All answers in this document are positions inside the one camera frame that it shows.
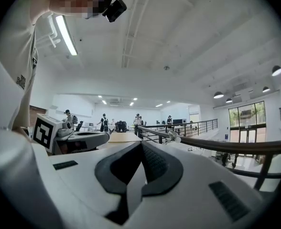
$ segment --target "ceiling light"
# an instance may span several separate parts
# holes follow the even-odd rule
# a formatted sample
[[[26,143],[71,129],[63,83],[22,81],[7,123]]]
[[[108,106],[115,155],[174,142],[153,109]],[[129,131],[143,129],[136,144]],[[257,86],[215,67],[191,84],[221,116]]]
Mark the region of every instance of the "ceiling light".
[[[73,45],[72,43],[72,39],[68,33],[68,30],[67,30],[67,26],[66,26],[66,23],[65,23],[65,20],[64,20],[64,17],[63,15],[60,15],[60,16],[57,16],[55,18],[56,22],[58,23],[58,26],[59,26],[59,29],[60,29],[60,32],[63,36],[63,39],[71,53],[72,56],[76,56],[77,55],[77,51],[75,49],[75,46]]]
[[[269,92],[269,91],[270,91],[270,88],[268,88],[266,86],[263,88],[263,93],[266,93],[266,92]]]
[[[272,76],[276,76],[281,74],[281,67],[278,65],[275,65],[272,69]]]
[[[214,95],[214,98],[221,98],[223,97],[223,93],[222,92],[216,92],[215,95]]]

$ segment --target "black machine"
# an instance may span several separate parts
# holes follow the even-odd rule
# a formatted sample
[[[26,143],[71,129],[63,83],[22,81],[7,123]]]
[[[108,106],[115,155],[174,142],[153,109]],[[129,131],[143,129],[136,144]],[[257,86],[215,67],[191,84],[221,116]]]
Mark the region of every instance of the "black machine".
[[[125,121],[118,121],[115,124],[116,132],[126,132],[127,131],[127,123]]]
[[[102,13],[109,22],[114,22],[124,11],[127,10],[126,4],[122,0],[99,0],[98,8],[90,8],[86,19],[93,18]]]

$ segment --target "ceiling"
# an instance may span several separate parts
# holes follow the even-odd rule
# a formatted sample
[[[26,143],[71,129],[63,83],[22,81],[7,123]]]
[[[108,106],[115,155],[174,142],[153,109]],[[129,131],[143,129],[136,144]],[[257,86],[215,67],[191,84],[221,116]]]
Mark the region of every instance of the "ceiling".
[[[216,91],[232,97],[252,88],[253,98],[264,86],[276,90],[281,83],[281,75],[271,77],[273,66],[281,66],[281,24],[264,0],[124,1],[128,10],[114,23],[102,16],[66,17],[78,56],[70,56],[63,40],[56,48],[40,48],[39,54],[61,74],[82,72],[89,81],[100,74],[123,87],[141,88],[118,75],[141,78],[156,97],[159,78],[178,95],[183,94],[176,88],[180,83],[180,88],[198,89],[198,94],[184,92],[184,99],[196,104]]]
[[[102,100],[106,101],[107,106],[111,107],[131,107],[130,103],[134,103],[132,108],[142,108],[142,109],[162,109],[167,106],[171,106],[175,103],[170,102],[167,103],[164,100],[153,100],[153,99],[137,99],[133,100],[134,98],[128,98],[128,97],[118,97],[118,96],[105,96],[103,95],[102,98],[99,98],[97,95],[87,95],[87,97],[92,103],[95,103],[97,105],[104,106],[104,103],[102,103]]]

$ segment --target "shirt logo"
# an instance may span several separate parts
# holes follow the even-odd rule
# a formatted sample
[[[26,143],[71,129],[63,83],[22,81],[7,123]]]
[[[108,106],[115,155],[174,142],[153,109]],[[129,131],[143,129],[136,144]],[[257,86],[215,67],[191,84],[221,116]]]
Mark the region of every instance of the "shirt logo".
[[[24,89],[24,90],[25,90],[26,78],[25,78],[25,77],[23,77],[23,75],[21,75],[21,77],[20,77],[20,78],[19,78],[19,77],[17,77],[17,81],[16,81],[16,83],[17,83],[17,85],[20,85],[20,87],[21,87],[22,89]]]

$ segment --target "brick wall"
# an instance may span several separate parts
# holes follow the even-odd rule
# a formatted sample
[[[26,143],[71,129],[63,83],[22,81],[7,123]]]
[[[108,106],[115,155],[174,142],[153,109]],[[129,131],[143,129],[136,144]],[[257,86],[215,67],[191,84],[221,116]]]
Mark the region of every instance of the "brick wall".
[[[30,105],[30,126],[35,126],[36,114],[46,114],[47,110]]]

